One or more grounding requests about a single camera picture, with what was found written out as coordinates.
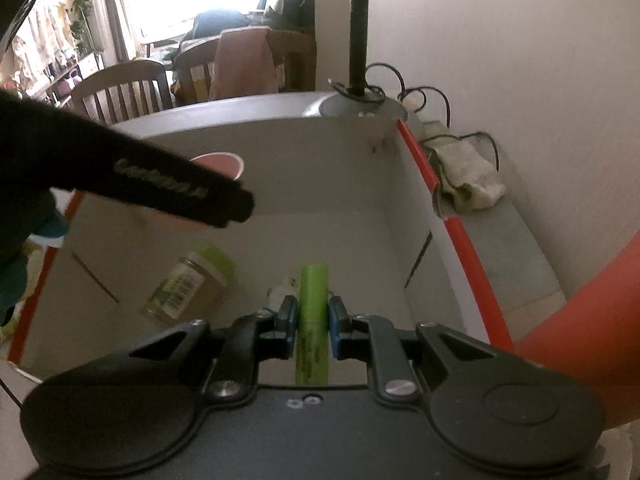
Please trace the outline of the blue gloved hand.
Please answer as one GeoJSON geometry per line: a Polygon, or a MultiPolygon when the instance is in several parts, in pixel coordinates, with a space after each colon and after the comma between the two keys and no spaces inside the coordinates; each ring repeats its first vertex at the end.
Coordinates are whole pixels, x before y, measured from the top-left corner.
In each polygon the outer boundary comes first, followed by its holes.
{"type": "Polygon", "coordinates": [[[35,292],[49,248],[60,248],[70,225],[58,208],[21,240],[1,254],[1,327],[14,319],[16,307],[35,292]]]}

